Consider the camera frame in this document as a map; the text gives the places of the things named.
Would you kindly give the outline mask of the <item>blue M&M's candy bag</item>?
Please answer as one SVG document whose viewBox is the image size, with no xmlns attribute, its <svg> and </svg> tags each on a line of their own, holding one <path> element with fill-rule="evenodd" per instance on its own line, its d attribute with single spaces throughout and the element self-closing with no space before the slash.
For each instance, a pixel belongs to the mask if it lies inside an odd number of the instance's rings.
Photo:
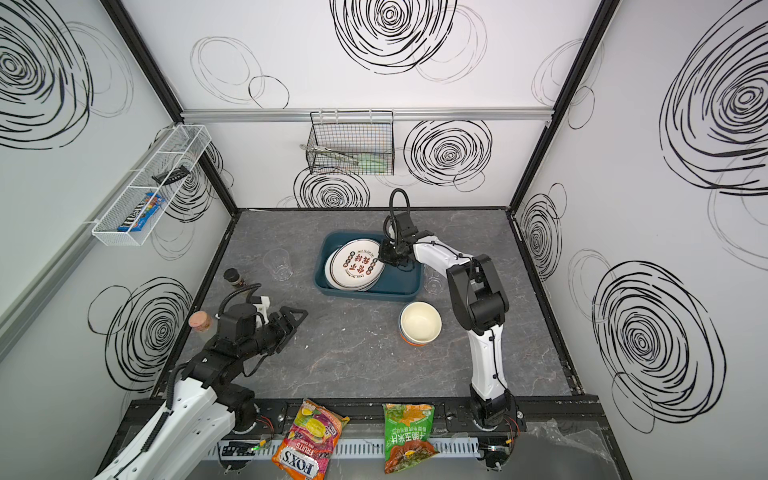
<svg viewBox="0 0 768 480">
<path fill-rule="evenodd" d="M 149 219 L 161 209 L 165 198 L 156 193 L 145 193 L 131 213 L 117 227 L 118 232 L 139 232 Z"/>
</svg>

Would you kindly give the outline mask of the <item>black remote in shelf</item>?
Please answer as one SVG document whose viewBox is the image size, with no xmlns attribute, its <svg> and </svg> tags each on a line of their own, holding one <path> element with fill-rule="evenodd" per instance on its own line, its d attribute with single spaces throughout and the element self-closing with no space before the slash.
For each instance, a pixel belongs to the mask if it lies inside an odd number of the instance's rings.
<svg viewBox="0 0 768 480">
<path fill-rule="evenodd" d="M 158 186 L 162 187 L 183 180 L 189 174 L 190 170 L 184 165 L 181 165 L 172 170 L 152 175 L 151 178 L 157 183 Z"/>
</svg>

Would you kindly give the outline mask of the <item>Fox's fruits candy bag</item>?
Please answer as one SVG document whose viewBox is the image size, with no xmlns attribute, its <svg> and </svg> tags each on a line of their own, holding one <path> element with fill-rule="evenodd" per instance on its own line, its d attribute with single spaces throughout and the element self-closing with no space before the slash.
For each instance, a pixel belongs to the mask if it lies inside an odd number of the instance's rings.
<svg viewBox="0 0 768 480">
<path fill-rule="evenodd" d="M 349 418 L 305 399 L 271 461 L 292 479 L 324 479 Z"/>
</svg>

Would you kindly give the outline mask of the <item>small dark spice bottle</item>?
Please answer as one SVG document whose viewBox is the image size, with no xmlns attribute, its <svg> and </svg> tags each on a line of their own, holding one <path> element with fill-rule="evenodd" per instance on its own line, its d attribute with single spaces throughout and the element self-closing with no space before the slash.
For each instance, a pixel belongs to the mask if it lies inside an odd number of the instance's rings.
<svg viewBox="0 0 768 480">
<path fill-rule="evenodd" d="M 234 288 L 243 287 L 246 282 L 236 268 L 228 268 L 223 272 L 223 278 Z"/>
</svg>

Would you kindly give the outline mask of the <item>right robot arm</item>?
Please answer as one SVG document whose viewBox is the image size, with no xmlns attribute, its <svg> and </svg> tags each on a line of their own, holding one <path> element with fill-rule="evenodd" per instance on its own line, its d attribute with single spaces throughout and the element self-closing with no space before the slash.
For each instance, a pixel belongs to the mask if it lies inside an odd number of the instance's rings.
<svg viewBox="0 0 768 480">
<path fill-rule="evenodd" d="M 474 422 L 491 430 L 516 411 L 502 358 L 502 333 L 509 300 L 492 259 L 456 250 L 429 231 L 420 231 L 408 212 L 389 214 L 383 223 L 379 258 L 390 266 L 427 265 L 447 282 L 451 308 L 467 331 L 472 375 L 470 407 Z"/>
</svg>

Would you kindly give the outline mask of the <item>green item in basket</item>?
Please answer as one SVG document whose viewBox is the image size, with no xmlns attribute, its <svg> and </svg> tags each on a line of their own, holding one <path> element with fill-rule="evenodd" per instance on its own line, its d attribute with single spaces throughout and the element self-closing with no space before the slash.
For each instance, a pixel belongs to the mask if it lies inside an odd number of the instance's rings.
<svg viewBox="0 0 768 480">
<path fill-rule="evenodd" d="M 356 165 L 364 172 L 386 173 L 389 171 L 388 157 L 386 154 L 357 153 L 353 155 Z"/>
</svg>

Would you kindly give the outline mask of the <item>white plate green flower motif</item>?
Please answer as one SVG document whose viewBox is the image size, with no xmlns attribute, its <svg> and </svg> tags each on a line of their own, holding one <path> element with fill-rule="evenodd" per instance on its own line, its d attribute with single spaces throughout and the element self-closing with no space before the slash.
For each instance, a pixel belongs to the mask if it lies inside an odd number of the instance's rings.
<svg viewBox="0 0 768 480">
<path fill-rule="evenodd" d="M 333 275 L 332 275 L 332 270 L 331 270 L 331 267 L 332 267 L 332 264 L 333 264 L 333 259 L 335 258 L 335 256 L 336 256 L 336 254 L 337 254 L 337 253 L 338 253 L 338 250 L 334 251 L 334 252 L 333 252 L 333 253 L 332 253 L 332 254 L 331 254 L 329 257 L 328 257 L 328 259 L 326 260 L 326 263 L 325 263 L 325 265 L 324 265 L 324 275 L 325 275 L 325 278 L 326 278 L 326 280 L 327 280 L 328 284 L 329 284 L 331 287 L 333 287 L 333 288 L 335 288 L 335 289 L 337 289 L 337 290 L 342 290 L 342 291 L 355 291 L 355 292 L 359 291 L 359 292 L 365 292 L 365 291 L 368 291 L 368 290 L 370 290 L 370 289 L 371 289 L 371 288 L 372 288 L 372 287 L 375 285 L 375 283 L 374 283 L 374 282 L 372 282 L 372 283 L 370 283 L 370 284 L 368 284 L 368 285 L 365 285 L 365 286 L 361 286 L 361 287 L 346 287 L 346 286 L 343 286 L 343 285 L 341 285 L 340 283 L 338 283 L 338 282 L 337 282 L 337 281 L 336 281 L 336 280 L 333 278 Z"/>
</svg>

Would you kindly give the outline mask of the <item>clear drinking glass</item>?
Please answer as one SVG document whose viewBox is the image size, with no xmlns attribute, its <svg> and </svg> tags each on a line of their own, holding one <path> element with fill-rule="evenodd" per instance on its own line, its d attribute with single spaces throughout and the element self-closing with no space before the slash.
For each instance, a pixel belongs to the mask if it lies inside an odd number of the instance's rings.
<svg viewBox="0 0 768 480">
<path fill-rule="evenodd" d="M 263 257 L 263 263 L 278 282 L 287 281 L 293 276 L 290 254 L 283 248 L 269 250 Z"/>
</svg>

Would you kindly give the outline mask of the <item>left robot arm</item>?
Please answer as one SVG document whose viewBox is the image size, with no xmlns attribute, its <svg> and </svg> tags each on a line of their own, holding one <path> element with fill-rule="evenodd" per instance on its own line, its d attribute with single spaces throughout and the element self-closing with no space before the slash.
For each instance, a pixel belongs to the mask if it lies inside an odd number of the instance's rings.
<svg viewBox="0 0 768 480">
<path fill-rule="evenodd" d="M 264 315 L 253 303 L 217 314 L 217 332 L 168 384 L 166 400 L 98 479 L 184 479 L 232 432 L 261 420 L 255 394 L 235 380 L 244 363 L 282 352 L 308 317 L 284 306 Z"/>
</svg>

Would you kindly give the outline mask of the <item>green snack bag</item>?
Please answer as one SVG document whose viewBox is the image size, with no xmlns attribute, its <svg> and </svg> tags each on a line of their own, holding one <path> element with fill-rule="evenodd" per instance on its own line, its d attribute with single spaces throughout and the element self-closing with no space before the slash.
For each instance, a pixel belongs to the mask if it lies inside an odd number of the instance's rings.
<svg viewBox="0 0 768 480">
<path fill-rule="evenodd" d="M 385 403 L 383 411 L 385 474 L 410 469 L 438 454 L 430 441 L 433 405 Z"/>
</svg>

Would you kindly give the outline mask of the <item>pink capped bottle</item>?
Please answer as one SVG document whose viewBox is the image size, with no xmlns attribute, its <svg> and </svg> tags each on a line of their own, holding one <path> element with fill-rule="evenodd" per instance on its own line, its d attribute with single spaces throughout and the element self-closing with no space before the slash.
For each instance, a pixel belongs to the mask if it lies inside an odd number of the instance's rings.
<svg viewBox="0 0 768 480">
<path fill-rule="evenodd" d="M 212 333 L 215 331 L 213 317 L 204 311 L 197 311 L 191 314 L 188 319 L 188 325 L 198 333 Z"/>
</svg>

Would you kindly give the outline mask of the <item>bowls cream inside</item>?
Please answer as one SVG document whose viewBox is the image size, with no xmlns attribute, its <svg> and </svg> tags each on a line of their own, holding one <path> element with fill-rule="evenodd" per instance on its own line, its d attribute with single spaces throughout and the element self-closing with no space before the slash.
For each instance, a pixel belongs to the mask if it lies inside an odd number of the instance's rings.
<svg viewBox="0 0 768 480">
<path fill-rule="evenodd" d="M 426 302 L 412 302 L 401 311 L 398 320 L 401 338 L 413 346 L 433 342 L 442 331 L 442 318 L 437 309 Z"/>
</svg>

